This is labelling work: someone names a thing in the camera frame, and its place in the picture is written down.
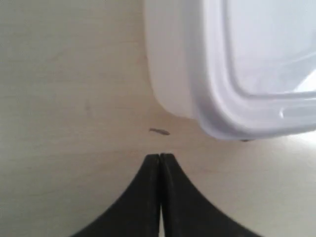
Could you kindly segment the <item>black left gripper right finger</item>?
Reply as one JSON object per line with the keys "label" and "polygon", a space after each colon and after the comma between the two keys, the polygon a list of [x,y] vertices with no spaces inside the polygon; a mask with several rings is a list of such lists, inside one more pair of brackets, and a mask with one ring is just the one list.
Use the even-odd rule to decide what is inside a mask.
{"label": "black left gripper right finger", "polygon": [[160,201],[167,237],[255,237],[194,186],[173,154],[160,155]]}

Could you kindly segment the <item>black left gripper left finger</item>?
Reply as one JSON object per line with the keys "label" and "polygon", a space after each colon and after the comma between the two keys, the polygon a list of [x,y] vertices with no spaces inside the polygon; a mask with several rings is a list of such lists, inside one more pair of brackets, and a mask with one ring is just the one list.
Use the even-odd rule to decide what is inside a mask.
{"label": "black left gripper left finger", "polygon": [[75,237],[158,237],[159,155],[147,155],[121,196]]}

